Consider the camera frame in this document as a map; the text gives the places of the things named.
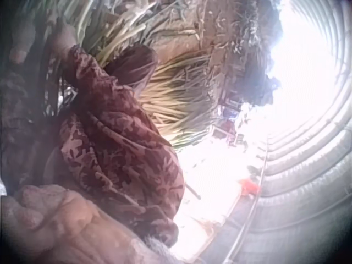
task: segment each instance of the hand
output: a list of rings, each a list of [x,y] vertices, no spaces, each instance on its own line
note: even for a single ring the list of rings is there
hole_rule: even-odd
[[[74,27],[63,21],[57,23],[58,31],[53,35],[52,51],[62,60],[68,59],[70,49],[77,45]]]
[[[22,18],[19,24],[12,30],[13,45],[10,51],[10,61],[23,63],[35,41],[36,30],[33,21]]]
[[[91,201],[57,185],[25,186],[1,197],[1,225],[29,263],[141,263],[134,260],[153,254]]]

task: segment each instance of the orange object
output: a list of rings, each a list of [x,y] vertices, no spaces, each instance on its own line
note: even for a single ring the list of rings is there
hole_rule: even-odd
[[[243,196],[246,196],[248,194],[257,195],[260,191],[259,185],[254,183],[250,179],[239,180],[238,183],[241,184],[241,186],[242,186],[241,195],[243,195]]]

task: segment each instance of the woman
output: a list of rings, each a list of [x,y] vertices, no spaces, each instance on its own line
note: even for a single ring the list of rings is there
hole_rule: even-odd
[[[60,28],[52,38],[52,51],[63,61],[65,77],[78,95],[58,119],[59,129],[50,130],[56,147],[49,158],[42,155],[39,162],[31,157],[40,154],[34,146],[43,145],[43,140],[34,136],[38,127],[27,108],[29,98],[19,74],[35,39],[32,23],[22,23],[13,38],[12,67],[1,81],[5,185],[9,183],[11,192],[18,192],[15,199],[24,196],[24,200],[31,200],[43,188],[54,188],[28,185],[60,185],[95,203],[142,240],[153,237],[172,246],[178,236],[172,219],[184,194],[183,174],[172,146],[135,98],[156,68],[155,52],[144,46],[129,49],[105,71],[77,45],[72,27],[64,24]],[[19,158],[20,151],[27,159]],[[40,162],[43,177],[35,174],[40,169],[33,168]],[[15,202],[4,208],[11,211],[11,204]],[[20,204],[28,209],[26,202]]]

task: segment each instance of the patterned clothing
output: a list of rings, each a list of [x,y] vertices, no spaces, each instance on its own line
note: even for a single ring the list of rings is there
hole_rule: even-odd
[[[78,46],[69,58],[66,76],[78,95],[60,117],[58,147],[71,181],[58,172],[54,182],[89,197],[139,237],[172,246],[183,173],[172,146],[133,93],[149,81],[157,64],[154,52],[144,46],[127,50],[107,66],[115,76]]]

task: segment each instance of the dirt ground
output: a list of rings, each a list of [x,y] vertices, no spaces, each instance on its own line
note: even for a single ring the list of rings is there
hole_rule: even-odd
[[[213,79],[214,95],[219,99],[225,86],[235,83],[238,71],[244,69],[238,56],[233,51],[236,39],[237,3],[232,0],[190,0],[189,8],[184,12],[184,21],[169,23],[167,29],[194,28],[198,36],[178,36],[173,39],[159,40],[153,48],[164,63],[186,52],[206,50],[211,53],[209,73]],[[178,17],[173,10],[166,14],[172,19]]]

